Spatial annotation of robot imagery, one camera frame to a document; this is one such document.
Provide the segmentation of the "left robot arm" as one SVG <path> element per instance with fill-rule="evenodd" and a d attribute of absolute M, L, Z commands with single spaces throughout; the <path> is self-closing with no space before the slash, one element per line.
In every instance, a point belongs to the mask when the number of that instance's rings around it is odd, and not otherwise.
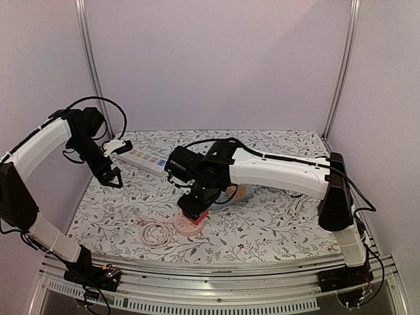
<path fill-rule="evenodd" d="M 78 154 L 78 163 L 86 164 L 101 185 L 122 188 L 121 171 L 112 165 L 110 156 L 128 152 L 133 146 L 122 138 L 97 143 L 99 130 L 108 127 L 106 118 L 96 107 L 76 107 L 89 99 L 80 98 L 55 111 L 1 158 L 1 221 L 10 227 L 1 233 L 19 233 L 28 245 L 56 255 L 84 285 L 93 284 L 97 274 L 112 274 L 95 267 L 86 247 L 69 239 L 42 215 L 26 183 L 57 148 L 64 146 L 65 151 Z"/>

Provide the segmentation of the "white multi-switch power strip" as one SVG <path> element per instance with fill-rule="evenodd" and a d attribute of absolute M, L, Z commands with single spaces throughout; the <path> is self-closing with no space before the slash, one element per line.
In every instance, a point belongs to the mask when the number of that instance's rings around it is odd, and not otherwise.
<path fill-rule="evenodd" d="M 139 146 L 134 146 L 131 151 L 123 154 L 113 153 L 112 157 L 158 177 L 163 177 L 166 174 L 167 160 L 164 157 L 153 155 Z"/>

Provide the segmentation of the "red cube socket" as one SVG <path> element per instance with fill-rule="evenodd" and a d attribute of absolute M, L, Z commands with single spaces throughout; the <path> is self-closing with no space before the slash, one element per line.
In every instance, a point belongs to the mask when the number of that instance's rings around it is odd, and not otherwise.
<path fill-rule="evenodd" d="M 206 218 L 206 216 L 209 214 L 209 209 L 206 209 L 204 212 L 199 214 L 199 217 L 196 219 L 192 219 L 189 217 L 185 212 L 182 213 L 184 217 L 189 220 L 194 226 L 198 226 L 201 224 L 201 222 Z"/>

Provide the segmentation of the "beige cube socket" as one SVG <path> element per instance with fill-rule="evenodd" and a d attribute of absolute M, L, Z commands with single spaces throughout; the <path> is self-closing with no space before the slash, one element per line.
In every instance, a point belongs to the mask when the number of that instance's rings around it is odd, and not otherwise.
<path fill-rule="evenodd" d="M 237 186 L 230 186 L 226 189 L 226 195 L 228 196 L 230 201 L 242 200 L 247 195 L 247 185 L 240 184 Z"/>

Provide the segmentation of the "blue-grey power strip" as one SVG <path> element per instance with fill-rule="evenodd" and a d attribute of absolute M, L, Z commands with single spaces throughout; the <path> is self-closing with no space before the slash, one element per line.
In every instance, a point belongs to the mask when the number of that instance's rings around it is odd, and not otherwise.
<path fill-rule="evenodd" d="M 254 188 L 248 184 L 241 184 L 236 188 L 230 186 L 225 192 L 222 192 L 219 198 L 210 206 L 210 211 L 219 211 L 223 207 L 228 207 L 239 203 L 244 200 L 248 200 L 254 196 Z"/>

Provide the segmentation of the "pink round power strip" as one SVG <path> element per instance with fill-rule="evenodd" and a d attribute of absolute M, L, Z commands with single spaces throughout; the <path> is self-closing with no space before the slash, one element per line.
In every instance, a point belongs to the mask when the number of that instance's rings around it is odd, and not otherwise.
<path fill-rule="evenodd" d="M 199 234 L 204 228 L 203 222 L 194 224 L 189 221 L 181 212 L 176 212 L 174 214 L 173 224 L 175 230 L 183 236 L 195 236 Z"/>

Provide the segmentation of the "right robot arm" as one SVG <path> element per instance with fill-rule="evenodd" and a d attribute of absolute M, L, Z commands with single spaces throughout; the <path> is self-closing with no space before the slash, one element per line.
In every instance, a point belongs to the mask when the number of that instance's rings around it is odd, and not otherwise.
<path fill-rule="evenodd" d="M 169 181 L 178 179 L 189 188 L 177 205 L 193 224 L 207 216 L 222 192 L 241 184 L 291 190 L 320 200 L 318 224 L 334 235 L 345 262 L 339 280 L 353 286 L 364 277 L 369 251 L 355 222 L 351 190 L 369 211 L 376 209 L 348 177 L 341 154 L 297 158 L 256 151 L 236 138 L 213 139 L 205 154 L 177 146 L 168 157 L 165 172 Z"/>

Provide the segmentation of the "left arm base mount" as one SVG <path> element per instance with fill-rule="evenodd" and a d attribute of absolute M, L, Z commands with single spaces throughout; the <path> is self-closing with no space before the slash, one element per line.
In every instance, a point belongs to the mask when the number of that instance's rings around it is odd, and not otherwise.
<path fill-rule="evenodd" d="M 65 280 L 105 291 L 117 291 L 121 278 L 120 268 L 112 264 L 101 267 L 93 266 L 90 263 L 87 266 L 70 262 L 64 264 L 67 268 L 64 273 Z"/>

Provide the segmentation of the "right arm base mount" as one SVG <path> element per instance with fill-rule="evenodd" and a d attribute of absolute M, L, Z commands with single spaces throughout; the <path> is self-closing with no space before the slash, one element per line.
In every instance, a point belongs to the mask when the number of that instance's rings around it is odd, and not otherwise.
<path fill-rule="evenodd" d="M 373 280 L 373 272 L 367 262 L 363 266 L 343 266 L 317 273 L 318 285 L 322 293 L 345 289 Z"/>

